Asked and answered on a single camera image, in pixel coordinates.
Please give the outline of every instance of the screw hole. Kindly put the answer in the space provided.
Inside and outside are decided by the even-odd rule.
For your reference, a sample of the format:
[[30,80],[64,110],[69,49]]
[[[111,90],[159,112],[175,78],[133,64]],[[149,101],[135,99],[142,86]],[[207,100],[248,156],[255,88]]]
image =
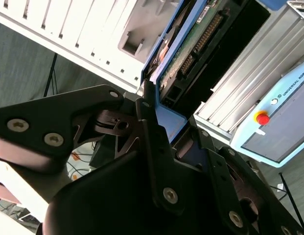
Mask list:
[[125,130],[129,127],[129,124],[127,122],[122,121],[118,124],[117,127],[119,130]]
[[118,93],[116,93],[114,91],[110,91],[109,94],[115,98],[117,98],[119,96]]

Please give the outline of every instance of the emergency stop button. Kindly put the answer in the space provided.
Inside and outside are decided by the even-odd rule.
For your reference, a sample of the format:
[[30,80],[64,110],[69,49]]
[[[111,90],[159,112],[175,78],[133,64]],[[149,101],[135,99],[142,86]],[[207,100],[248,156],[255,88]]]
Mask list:
[[261,110],[254,114],[254,121],[259,125],[266,125],[269,123],[270,117],[268,116],[267,111]]
[[261,113],[256,116],[256,121],[259,125],[266,125],[269,123],[270,117],[266,113]]

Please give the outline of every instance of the bolt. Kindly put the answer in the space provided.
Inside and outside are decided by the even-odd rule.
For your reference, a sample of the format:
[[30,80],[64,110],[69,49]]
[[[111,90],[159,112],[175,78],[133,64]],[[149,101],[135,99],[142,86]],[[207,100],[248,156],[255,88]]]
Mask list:
[[172,188],[164,188],[163,195],[164,198],[171,204],[176,204],[178,202],[178,195]]
[[281,230],[285,235],[291,235],[291,232],[285,226],[281,226]]
[[50,146],[59,147],[64,143],[64,138],[57,133],[48,133],[44,136],[44,142]]
[[234,211],[229,212],[230,220],[236,225],[238,228],[243,228],[243,221],[241,217]]
[[24,132],[29,128],[29,124],[22,119],[11,119],[7,122],[7,127],[11,131]]
[[235,153],[234,153],[234,151],[232,150],[232,149],[228,149],[228,152],[232,155],[232,156],[234,156],[235,155]]
[[113,92],[113,91],[109,92],[109,94],[115,98],[117,98],[119,96],[118,93]]
[[202,134],[203,134],[204,136],[206,136],[206,137],[209,136],[209,134],[207,133],[207,131],[204,131],[204,130],[202,130]]
[[143,101],[142,104],[144,104],[146,107],[151,107],[151,106],[149,105],[149,103],[146,103],[145,101]]

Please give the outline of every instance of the universal robots logo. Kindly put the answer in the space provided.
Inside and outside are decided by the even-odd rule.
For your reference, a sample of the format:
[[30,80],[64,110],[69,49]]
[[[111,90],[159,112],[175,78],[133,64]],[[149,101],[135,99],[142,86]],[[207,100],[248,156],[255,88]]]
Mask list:
[[304,77],[304,72],[298,77],[297,80],[295,80],[295,81],[292,83],[292,85],[291,85],[283,94],[279,94],[279,95],[277,96],[277,98],[281,98],[282,96],[287,95],[303,77]]

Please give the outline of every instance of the red button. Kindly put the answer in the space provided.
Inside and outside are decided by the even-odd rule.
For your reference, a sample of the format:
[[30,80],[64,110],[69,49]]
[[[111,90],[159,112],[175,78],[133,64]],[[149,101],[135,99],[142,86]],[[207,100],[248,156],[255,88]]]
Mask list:
[[267,114],[259,114],[256,117],[256,121],[258,122],[258,124],[260,125],[266,125],[267,123],[269,123],[270,117],[268,117]]

